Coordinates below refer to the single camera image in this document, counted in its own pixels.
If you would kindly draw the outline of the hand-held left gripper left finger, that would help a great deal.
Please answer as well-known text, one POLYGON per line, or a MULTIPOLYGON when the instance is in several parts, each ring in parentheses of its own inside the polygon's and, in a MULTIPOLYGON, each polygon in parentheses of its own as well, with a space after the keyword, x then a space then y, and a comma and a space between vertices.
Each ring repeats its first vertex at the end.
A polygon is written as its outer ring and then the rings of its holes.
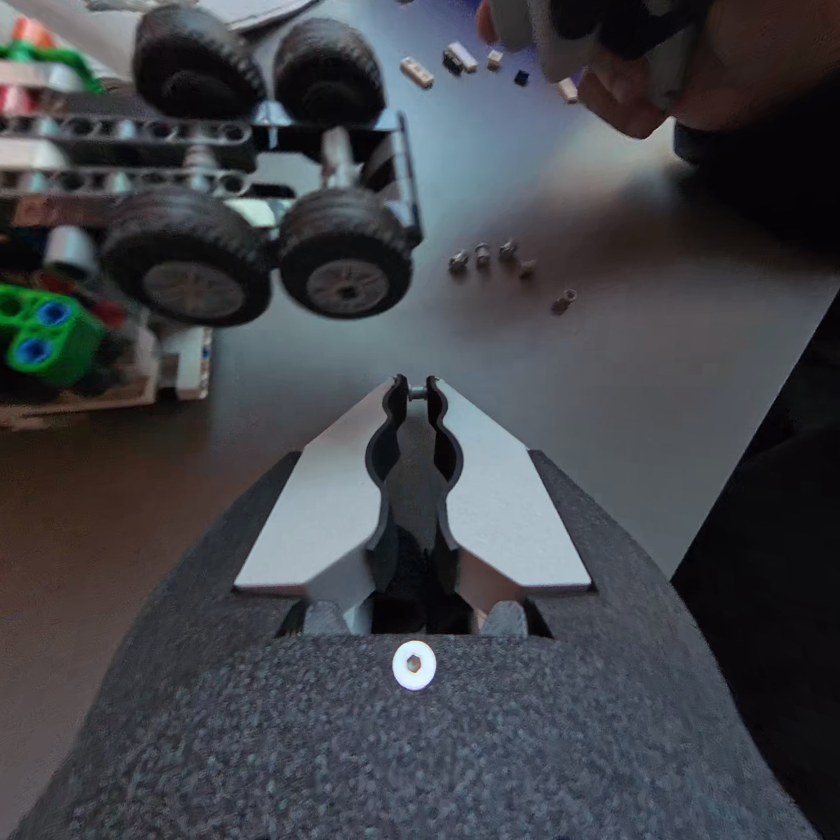
POLYGON ((407 380, 377 386, 300 453, 247 559, 237 592, 338 608, 369 634, 373 598, 396 572, 398 537, 386 480, 400 458, 407 380))

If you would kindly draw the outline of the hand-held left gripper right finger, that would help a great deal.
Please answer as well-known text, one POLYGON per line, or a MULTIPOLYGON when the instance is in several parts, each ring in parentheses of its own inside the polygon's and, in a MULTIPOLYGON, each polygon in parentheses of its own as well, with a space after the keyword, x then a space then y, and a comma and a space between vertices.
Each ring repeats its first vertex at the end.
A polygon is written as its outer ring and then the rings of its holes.
POLYGON ((444 590, 484 614, 500 602, 590 591, 528 447, 435 376, 427 378, 427 418, 444 480, 433 551, 444 590))

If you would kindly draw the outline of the lego truck model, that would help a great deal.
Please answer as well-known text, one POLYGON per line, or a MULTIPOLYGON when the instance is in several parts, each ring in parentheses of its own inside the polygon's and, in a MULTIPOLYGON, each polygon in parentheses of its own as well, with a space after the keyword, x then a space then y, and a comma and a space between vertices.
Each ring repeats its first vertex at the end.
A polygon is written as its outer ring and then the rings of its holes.
POLYGON ((407 294, 423 240, 368 39, 305 15, 270 73, 196 2, 130 11, 130 78, 31 17, 2 34, 2 429, 207 396, 214 333, 275 280, 325 319, 407 294))

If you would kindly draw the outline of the person's right forearm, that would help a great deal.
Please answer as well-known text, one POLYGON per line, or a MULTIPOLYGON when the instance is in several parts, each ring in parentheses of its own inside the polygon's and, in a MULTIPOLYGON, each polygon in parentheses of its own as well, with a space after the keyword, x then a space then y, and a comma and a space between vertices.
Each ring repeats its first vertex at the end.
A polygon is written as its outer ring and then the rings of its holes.
POLYGON ((677 124, 690 183, 780 238, 838 256, 839 76, 744 129, 677 124))

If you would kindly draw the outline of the person's right hand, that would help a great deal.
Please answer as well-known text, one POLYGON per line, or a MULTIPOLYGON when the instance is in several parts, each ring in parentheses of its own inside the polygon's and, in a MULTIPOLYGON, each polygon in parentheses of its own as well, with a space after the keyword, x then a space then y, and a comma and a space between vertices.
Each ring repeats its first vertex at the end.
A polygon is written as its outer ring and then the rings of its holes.
MULTIPOLYGON (((486 42, 501 45, 492 3, 480 4, 476 24, 486 42)), ((745 128, 818 86, 838 71, 838 62, 838 1, 716 1, 686 87, 669 112, 648 99, 647 62, 606 48, 578 70, 577 87, 579 102, 594 115, 641 140, 667 118, 705 132, 745 128)))

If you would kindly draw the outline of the person's dark clothing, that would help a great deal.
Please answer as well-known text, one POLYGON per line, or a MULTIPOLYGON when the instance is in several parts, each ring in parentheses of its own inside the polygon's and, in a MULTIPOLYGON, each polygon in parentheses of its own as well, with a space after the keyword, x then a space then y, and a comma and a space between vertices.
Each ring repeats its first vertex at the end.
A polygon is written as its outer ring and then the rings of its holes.
POLYGON ((839 838, 839 299, 672 584, 767 764, 839 838))

